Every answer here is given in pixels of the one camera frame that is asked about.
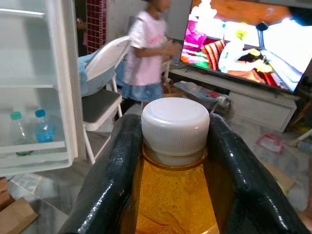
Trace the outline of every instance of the pink t-shirt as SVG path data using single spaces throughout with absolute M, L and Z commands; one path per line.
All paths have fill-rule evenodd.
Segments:
M 138 58 L 134 47 L 160 47 L 165 40 L 165 30 L 166 23 L 163 19 L 154 19 L 146 11 L 138 14 L 129 32 L 132 47 L 128 52 L 125 66 L 124 82 L 126 84 L 143 86 L 160 83 L 162 56 Z

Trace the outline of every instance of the bottle label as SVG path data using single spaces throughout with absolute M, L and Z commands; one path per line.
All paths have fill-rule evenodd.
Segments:
M 54 140 L 54 131 L 50 129 L 44 133 L 36 133 L 38 143 L 51 142 Z

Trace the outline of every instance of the white chair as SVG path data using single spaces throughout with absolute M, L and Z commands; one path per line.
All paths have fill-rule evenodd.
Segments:
M 95 89 L 94 94 L 82 98 L 84 138 L 92 164 L 95 163 L 110 136 L 94 155 L 87 131 L 94 132 L 98 130 L 116 109 L 118 109 L 119 117 L 122 117 L 120 107 L 122 96 L 117 90 L 115 69 L 124 58 L 130 45 L 130 37 L 116 39 L 104 45 L 86 67 L 87 84 L 91 84 L 90 90 Z M 110 80 L 112 81 L 113 92 L 103 89 Z

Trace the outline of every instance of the white bottle cap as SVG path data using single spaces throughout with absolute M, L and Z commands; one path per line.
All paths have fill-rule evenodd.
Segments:
M 209 113 L 201 104 L 177 97 L 149 103 L 142 113 L 148 156 L 163 165 L 183 166 L 203 156 Z

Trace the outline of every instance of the blue bottle cap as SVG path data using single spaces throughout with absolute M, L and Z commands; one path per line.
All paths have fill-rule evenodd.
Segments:
M 19 111 L 12 112 L 11 113 L 11 119 L 12 120 L 21 119 L 21 112 L 19 112 Z
M 36 110 L 35 114 L 37 117 L 45 117 L 45 111 L 44 110 Z

